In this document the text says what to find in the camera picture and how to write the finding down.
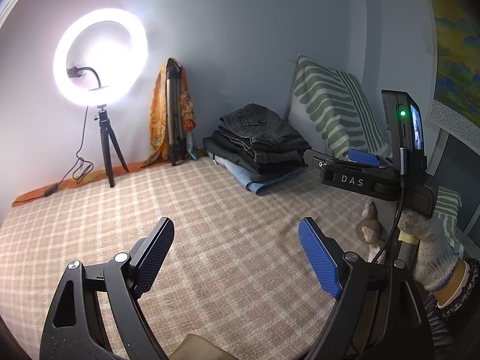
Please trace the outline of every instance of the white bracelet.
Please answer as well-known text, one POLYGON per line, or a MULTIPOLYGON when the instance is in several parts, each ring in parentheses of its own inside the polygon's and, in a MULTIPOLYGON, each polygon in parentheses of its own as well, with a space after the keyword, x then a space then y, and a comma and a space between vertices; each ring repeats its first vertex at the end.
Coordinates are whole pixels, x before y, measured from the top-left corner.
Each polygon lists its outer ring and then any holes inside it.
POLYGON ((445 307, 450 305, 455 299, 457 299, 458 296, 462 293, 463 287, 465 287, 465 285, 467 284, 467 281, 469 280, 469 276, 470 276, 470 266, 466 261, 464 261, 464 263, 465 263, 465 272, 463 274, 463 278, 462 278, 462 281, 460 282, 460 285, 458 286, 455 293, 450 297, 450 299, 448 299, 447 302, 445 302, 445 304, 440 306, 437 302, 437 307, 440 310, 444 309, 445 307))

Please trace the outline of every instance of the beige plaid fabric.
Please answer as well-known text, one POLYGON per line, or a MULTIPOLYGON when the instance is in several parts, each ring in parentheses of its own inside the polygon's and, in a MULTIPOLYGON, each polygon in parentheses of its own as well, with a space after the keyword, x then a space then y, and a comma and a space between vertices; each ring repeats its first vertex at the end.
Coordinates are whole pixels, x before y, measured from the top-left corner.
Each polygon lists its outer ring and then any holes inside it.
MULTIPOLYGON (((333 301, 298 241, 312 216, 345 250, 368 251, 354 226, 366 198, 318 183, 314 170, 257 197, 202 158, 65 190, 10 210, 0 229, 0 314, 38 358, 43 324, 67 263, 103 263, 147 236, 162 216, 175 240, 139 303, 171 353, 188 333, 240 360, 294 359, 314 342, 333 301)), ((114 351, 126 357, 106 294, 114 351)))

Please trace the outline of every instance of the landscape painting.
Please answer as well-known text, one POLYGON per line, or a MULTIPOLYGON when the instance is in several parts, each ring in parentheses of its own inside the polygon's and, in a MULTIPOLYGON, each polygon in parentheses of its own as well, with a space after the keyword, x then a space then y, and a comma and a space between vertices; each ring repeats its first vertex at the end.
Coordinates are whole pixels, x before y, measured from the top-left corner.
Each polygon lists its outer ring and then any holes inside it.
POLYGON ((437 32, 434 98, 480 126, 480 38, 456 0, 431 0, 437 32))

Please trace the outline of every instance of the device screen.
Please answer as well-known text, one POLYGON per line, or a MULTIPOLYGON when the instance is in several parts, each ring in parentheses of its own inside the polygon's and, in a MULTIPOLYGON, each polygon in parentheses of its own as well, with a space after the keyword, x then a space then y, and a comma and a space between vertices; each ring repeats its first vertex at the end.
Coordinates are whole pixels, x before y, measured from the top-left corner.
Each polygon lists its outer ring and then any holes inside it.
POLYGON ((420 112, 413 106, 410 105, 412 111, 412 120, 413 120, 413 131, 415 139, 415 149, 423 149, 423 131, 422 131, 422 119, 420 118, 420 112))

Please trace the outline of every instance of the silver screw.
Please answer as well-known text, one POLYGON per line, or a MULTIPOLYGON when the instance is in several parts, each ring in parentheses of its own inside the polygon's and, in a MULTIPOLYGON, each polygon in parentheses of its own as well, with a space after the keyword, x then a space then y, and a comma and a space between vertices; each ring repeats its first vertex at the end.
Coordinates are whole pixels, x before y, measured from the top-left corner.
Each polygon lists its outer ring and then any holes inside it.
POLYGON ((68 269, 77 269, 80 266, 80 261, 74 259, 68 263, 68 269))
POLYGON ((349 261, 351 261, 352 263, 354 263, 355 261, 357 261, 359 259, 359 255, 352 252, 352 251, 348 251, 345 253, 345 258, 349 261))
POLYGON ((393 262, 393 265, 396 266, 396 267, 399 268, 399 269, 405 268, 405 263, 404 263, 401 259, 396 259, 396 260, 393 262))
POLYGON ((115 261, 117 263, 123 263, 124 261, 127 261, 127 259, 128 259, 127 253, 119 253, 115 256, 115 261))

